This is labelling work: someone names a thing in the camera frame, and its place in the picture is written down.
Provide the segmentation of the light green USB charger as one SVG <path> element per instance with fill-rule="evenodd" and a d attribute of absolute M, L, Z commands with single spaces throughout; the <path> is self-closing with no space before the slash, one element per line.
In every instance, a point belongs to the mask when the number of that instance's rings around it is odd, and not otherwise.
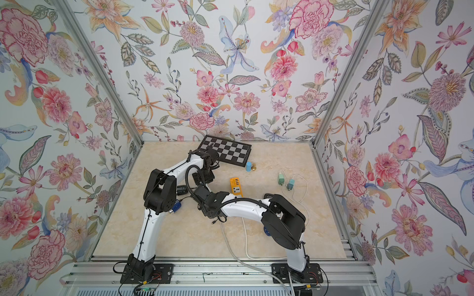
<path fill-rule="evenodd" d="M 283 186 L 285 184 L 285 176 L 283 173 L 278 174 L 278 184 Z"/>

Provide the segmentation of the teal USB charger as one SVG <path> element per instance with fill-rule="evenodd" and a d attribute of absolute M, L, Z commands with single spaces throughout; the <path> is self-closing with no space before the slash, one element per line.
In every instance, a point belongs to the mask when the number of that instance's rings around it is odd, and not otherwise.
<path fill-rule="evenodd" d="M 288 183 L 286 185 L 286 188 L 287 188 L 287 190 L 292 191 L 294 187 L 295 187 L 295 180 L 291 178 L 288 181 Z"/>

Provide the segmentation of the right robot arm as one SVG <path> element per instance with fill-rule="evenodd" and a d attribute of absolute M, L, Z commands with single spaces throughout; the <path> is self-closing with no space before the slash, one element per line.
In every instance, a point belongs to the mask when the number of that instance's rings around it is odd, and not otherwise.
<path fill-rule="evenodd" d="M 208 218 L 244 218 L 263 224 L 270 237 L 285 249 L 289 272 L 304 279 L 309 256 L 304 248 L 306 217 L 279 194 L 266 194 L 264 199 L 239 197 L 229 192 L 211 192 L 200 185 L 191 191 L 201 212 Z"/>

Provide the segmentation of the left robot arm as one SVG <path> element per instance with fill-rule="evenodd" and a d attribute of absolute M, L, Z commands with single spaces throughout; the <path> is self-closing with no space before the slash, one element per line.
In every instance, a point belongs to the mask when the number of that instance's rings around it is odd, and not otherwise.
<path fill-rule="evenodd" d="M 204 180 L 205 173 L 211 173 L 218 160 L 218 152 L 191 150 L 185 160 L 165 170 L 155 169 L 149 176 L 144 192 L 144 219 L 138 242 L 128 256 L 120 283 L 152 281 L 155 275 L 154 260 L 156 242 L 164 218 L 177 201 L 177 187 L 188 181 L 188 174 L 194 170 Z"/>

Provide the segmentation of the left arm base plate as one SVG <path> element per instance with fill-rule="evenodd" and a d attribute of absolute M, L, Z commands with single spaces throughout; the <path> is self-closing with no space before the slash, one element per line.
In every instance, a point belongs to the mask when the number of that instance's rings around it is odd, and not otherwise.
<path fill-rule="evenodd" d="M 174 272 L 173 264 L 154 263 L 144 268 L 127 264 L 122 272 L 121 284 L 170 284 Z"/>

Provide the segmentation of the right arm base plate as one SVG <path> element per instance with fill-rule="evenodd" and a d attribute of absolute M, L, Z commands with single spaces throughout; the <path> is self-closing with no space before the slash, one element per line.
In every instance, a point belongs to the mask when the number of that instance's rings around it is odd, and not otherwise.
<path fill-rule="evenodd" d="M 295 271 L 288 267 L 286 263 L 271 264 L 272 274 L 285 284 L 293 282 L 301 284 L 323 284 L 324 275 L 317 263 L 308 264 L 303 271 Z"/>

